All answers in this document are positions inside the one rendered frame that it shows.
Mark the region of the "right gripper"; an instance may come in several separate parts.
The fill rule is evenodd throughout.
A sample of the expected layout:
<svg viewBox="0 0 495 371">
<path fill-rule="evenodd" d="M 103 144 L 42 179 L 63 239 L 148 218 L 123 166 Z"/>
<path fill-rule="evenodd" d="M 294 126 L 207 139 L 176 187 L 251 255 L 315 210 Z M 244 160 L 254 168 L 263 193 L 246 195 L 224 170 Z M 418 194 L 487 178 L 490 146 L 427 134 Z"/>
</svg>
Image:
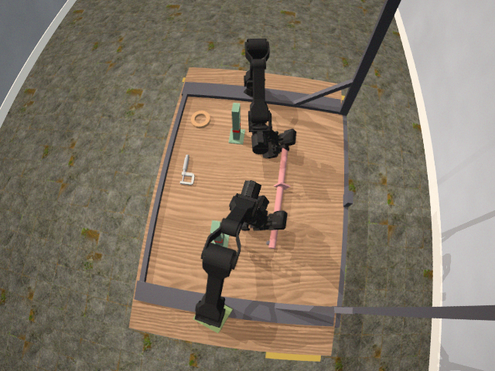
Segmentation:
<svg viewBox="0 0 495 371">
<path fill-rule="evenodd" d="M 282 148 L 289 151 L 289 145 L 295 144 L 296 131 L 294 129 L 289 129 L 289 130 L 284 131 L 284 133 L 281 133 L 278 135 L 278 131 L 273 131 L 272 126 L 271 126 L 271 131 L 268 132 L 268 140 L 269 139 L 273 139 L 273 140 L 278 141 L 278 146 L 280 145 L 280 151 L 281 152 L 282 152 Z M 287 145 L 287 146 L 285 147 L 285 145 Z"/>
</svg>

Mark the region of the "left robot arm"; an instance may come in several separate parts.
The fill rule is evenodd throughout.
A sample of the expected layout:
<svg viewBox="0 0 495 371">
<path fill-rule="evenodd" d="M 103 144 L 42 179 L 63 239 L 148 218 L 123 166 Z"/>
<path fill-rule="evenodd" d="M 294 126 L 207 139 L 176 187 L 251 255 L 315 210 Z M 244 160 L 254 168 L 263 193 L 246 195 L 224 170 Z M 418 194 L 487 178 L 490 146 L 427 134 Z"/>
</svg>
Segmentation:
<svg viewBox="0 0 495 371">
<path fill-rule="evenodd" d="M 222 281 L 224 281 L 224 278 L 230 276 L 230 271 L 232 269 L 234 270 L 235 264 L 237 264 L 241 252 L 239 238 L 241 226 L 244 222 L 250 223 L 254 220 L 258 207 L 261 212 L 268 215 L 266 209 L 269 201 L 265 196 L 258 196 L 260 190 L 260 184 L 252 180 L 245 180 L 241 194 L 237 193 L 230 201 L 229 207 L 231 211 L 229 215 L 223 218 L 220 227 L 207 237 L 201 254 L 201 259 L 203 260 L 202 268 L 208 274 L 207 289 L 202 300 L 196 304 L 195 320 L 197 321 L 218 328 L 223 321 L 226 309 L 224 309 L 225 298 L 221 297 L 224 285 Z M 236 237 L 237 248 L 239 247 L 238 251 L 211 243 L 221 233 Z"/>
</svg>

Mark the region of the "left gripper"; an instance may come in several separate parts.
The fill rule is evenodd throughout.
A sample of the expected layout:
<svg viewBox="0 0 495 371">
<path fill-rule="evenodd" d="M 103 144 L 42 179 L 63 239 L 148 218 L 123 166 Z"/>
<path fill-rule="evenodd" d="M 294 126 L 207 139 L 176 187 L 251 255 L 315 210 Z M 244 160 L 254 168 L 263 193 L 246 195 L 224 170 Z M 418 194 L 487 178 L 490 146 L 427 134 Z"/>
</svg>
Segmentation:
<svg viewBox="0 0 495 371">
<path fill-rule="evenodd" d="M 250 223 L 245 223 L 242 225 L 241 230 L 250 231 L 250 228 L 253 228 L 253 231 L 259 230 L 284 230 L 286 228 L 287 222 L 287 212 L 284 210 L 274 211 L 274 213 L 264 214 L 260 211 L 258 207 L 256 210 L 256 217 Z M 257 224 L 257 225 L 256 225 Z M 248 228 L 250 225 L 250 228 Z"/>
</svg>

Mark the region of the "long pink rail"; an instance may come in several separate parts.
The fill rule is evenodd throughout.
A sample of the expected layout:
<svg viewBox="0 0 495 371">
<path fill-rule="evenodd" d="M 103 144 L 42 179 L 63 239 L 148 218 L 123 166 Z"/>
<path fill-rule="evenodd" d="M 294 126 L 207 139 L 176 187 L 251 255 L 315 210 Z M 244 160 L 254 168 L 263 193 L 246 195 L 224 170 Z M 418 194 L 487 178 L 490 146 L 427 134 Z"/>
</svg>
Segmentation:
<svg viewBox="0 0 495 371">
<path fill-rule="evenodd" d="M 277 188 L 276 199 L 275 199 L 275 209 L 274 211 L 280 211 L 282 207 L 282 197 L 283 190 L 290 187 L 290 185 L 285 184 L 285 172 L 287 165 L 288 151 L 284 148 L 282 149 L 281 163 L 279 169 L 278 183 L 274 185 Z M 266 242 L 269 248 L 275 249 L 277 242 L 278 230 L 272 230 L 270 240 Z"/>
</svg>

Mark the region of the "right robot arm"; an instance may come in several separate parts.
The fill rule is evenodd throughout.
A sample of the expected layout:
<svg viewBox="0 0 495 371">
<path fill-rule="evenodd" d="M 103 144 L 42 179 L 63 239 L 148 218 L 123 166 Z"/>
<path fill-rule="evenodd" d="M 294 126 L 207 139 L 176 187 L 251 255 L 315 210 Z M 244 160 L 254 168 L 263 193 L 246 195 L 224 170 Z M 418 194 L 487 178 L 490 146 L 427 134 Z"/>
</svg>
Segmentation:
<svg viewBox="0 0 495 371">
<path fill-rule="evenodd" d="M 245 57 L 250 62 L 250 70 L 244 76 L 244 86 L 247 87 L 244 93 L 253 97 L 248 111 L 248 128 L 249 132 L 252 132 L 252 151 L 257 155 L 263 155 L 263 158 L 276 158 L 280 154 L 278 141 L 268 140 L 267 136 L 272 126 L 271 112 L 265 102 L 265 70 L 269 54 L 270 47 L 267 39 L 247 39 L 245 42 Z M 265 124 L 267 121 L 268 126 Z"/>
</svg>

